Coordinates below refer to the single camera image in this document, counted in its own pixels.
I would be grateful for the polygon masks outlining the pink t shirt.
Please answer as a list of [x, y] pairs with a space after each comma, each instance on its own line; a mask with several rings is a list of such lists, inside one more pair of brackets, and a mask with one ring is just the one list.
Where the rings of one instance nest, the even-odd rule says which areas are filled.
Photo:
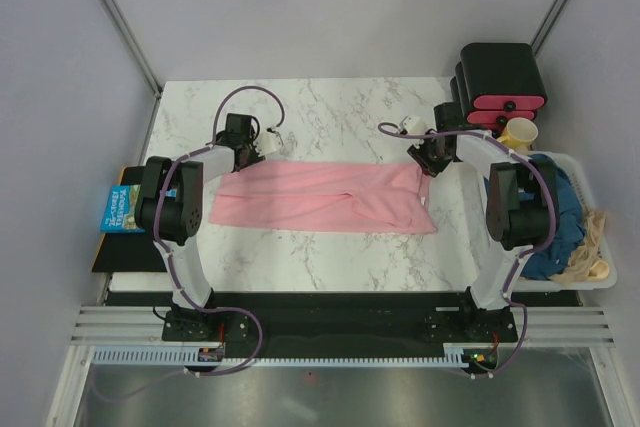
[[428, 177], [415, 164], [266, 161], [222, 177], [209, 222], [238, 228], [432, 234]]

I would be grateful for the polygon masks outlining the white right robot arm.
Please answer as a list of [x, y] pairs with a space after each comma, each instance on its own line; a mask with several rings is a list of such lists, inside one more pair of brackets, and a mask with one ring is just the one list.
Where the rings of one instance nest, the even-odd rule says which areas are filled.
[[453, 162], [475, 168], [486, 195], [485, 224], [489, 253], [470, 287], [475, 306], [458, 315], [467, 339], [483, 339], [494, 328], [490, 311], [508, 305], [513, 281], [529, 256], [548, 247], [559, 225], [556, 167], [547, 157], [531, 158], [504, 146], [491, 132], [449, 115], [452, 103], [434, 110], [440, 125], [430, 129], [417, 116], [407, 116], [399, 132], [416, 142], [409, 155], [433, 177]]

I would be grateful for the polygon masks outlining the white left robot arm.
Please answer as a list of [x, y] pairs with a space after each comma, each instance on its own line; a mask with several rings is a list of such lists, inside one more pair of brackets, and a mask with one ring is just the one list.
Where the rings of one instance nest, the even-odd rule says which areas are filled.
[[211, 339], [220, 325], [218, 314], [207, 308], [212, 288], [196, 241], [204, 218], [204, 187], [263, 161], [256, 148], [260, 134], [256, 117], [229, 114], [212, 143], [175, 160], [152, 156], [143, 167], [135, 222], [152, 237], [171, 280], [172, 302], [190, 310], [184, 326], [198, 340]]

